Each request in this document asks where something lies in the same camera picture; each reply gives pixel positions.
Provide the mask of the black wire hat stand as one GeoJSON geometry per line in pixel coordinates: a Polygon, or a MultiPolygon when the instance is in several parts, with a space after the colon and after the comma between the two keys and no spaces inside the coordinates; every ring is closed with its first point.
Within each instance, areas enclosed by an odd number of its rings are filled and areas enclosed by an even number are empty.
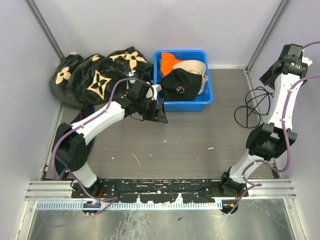
{"type": "Polygon", "coordinates": [[[254,89],[249,90],[244,97],[244,105],[237,107],[233,112],[233,119],[235,122],[244,129],[255,129],[262,123],[262,119],[268,116],[271,112],[271,101],[275,94],[268,91],[265,87],[258,86],[254,89]],[[266,112],[261,113],[258,110],[260,104],[267,101],[268,108],[266,112]],[[237,118],[237,113],[239,110],[245,109],[245,122],[241,123],[237,118]],[[257,123],[255,125],[250,124],[250,118],[255,117],[257,123]]]}

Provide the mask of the blue plastic bin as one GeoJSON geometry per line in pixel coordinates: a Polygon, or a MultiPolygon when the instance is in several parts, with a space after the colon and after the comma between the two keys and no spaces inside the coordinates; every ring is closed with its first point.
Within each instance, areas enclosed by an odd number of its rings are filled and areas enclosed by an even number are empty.
{"type": "MultiPolygon", "coordinates": [[[[205,84],[203,92],[200,95],[197,95],[193,101],[164,100],[164,110],[166,112],[199,112],[202,111],[205,106],[211,104],[214,101],[214,93],[212,89],[206,53],[197,49],[171,49],[156,51],[154,53],[153,61],[153,83],[155,85],[160,84],[160,81],[163,79],[161,73],[161,53],[163,52],[175,55],[178,60],[197,60],[203,62],[206,65],[206,75],[208,76],[208,81],[205,84]]],[[[158,97],[163,99],[160,92],[158,93],[158,97]]]]}

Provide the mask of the beige bucket hat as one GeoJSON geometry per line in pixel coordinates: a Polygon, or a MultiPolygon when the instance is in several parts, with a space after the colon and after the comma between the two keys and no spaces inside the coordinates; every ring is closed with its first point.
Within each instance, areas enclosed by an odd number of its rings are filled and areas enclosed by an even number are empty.
{"type": "Polygon", "coordinates": [[[182,62],[179,62],[172,67],[173,70],[175,69],[183,69],[189,73],[200,75],[202,77],[201,81],[201,87],[198,92],[198,95],[200,95],[205,88],[205,85],[207,81],[209,80],[208,76],[206,75],[206,65],[202,61],[198,60],[184,60],[182,62]]]}

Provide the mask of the black flower-pattern blanket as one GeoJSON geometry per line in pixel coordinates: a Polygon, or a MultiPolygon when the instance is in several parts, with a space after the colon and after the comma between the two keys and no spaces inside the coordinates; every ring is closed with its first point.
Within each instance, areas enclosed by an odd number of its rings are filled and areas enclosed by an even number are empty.
{"type": "Polygon", "coordinates": [[[108,56],[70,54],[49,80],[49,89],[64,105],[80,109],[109,101],[111,93],[128,90],[135,79],[153,83],[154,65],[133,46],[108,56]]]}

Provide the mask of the navy cloth with red stripe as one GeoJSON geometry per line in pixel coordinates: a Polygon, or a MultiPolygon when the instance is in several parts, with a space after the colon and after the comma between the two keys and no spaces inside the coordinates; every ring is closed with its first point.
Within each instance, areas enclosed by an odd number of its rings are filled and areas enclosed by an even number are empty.
{"type": "MultiPolygon", "coordinates": [[[[83,106],[80,110],[79,110],[79,114],[70,122],[70,124],[74,124],[74,123],[77,123],[79,121],[82,121],[83,119],[91,116],[92,114],[95,113],[95,107],[93,104],[88,104],[88,105],[85,105],[83,106]]],[[[89,154],[93,145],[94,145],[94,141],[95,141],[95,138],[93,138],[89,144],[86,146],[86,149],[87,149],[87,153],[89,154]]],[[[66,168],[66,166],[61,163],[57,158],[55,158],[55,161],[54,161],[54,166],[55,166],[55,171],[57,173],[57,175],[59,176],[63,170],[66,168]]]]}

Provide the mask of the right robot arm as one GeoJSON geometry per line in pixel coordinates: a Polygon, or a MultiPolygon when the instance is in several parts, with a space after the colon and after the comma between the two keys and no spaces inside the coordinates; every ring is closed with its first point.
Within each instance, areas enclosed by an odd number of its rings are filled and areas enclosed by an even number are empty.
{"type": "Polygon", "coordinates": [[[270,165],[270,160],[287,153],[297,140],[293,132],[292,115],[301,86],[312,61],[303,56],[304,47],[286,44],[277,61],[260,77],[260,81],[273,89],[267,121],[258,125],[248,135],[246,152],[241,160],[221,176],[219,191],[225,197],[243,194],[248,189],[248,177],[261,165],[270,165]]]}

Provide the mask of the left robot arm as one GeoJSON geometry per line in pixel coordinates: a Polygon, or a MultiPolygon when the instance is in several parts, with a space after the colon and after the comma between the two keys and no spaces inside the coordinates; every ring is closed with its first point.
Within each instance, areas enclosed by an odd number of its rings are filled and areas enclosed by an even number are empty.
{"type": "Polygon", "coordinates": [[[102,190],[101,180],[87,162],[88,144],[98,134],[132,114],[139,114],[144,121],[168,123],[164,100],[158,98],[162,86],[136,78],[127,81],[132,83],[131,87],[116,93],[118,85],[114,85],[109,101],[100,110],[76,123],[62,123],[57,128],[50,162],[53,166],[56,161],[61,162],[88,198],[97,197],[102,190]]]}

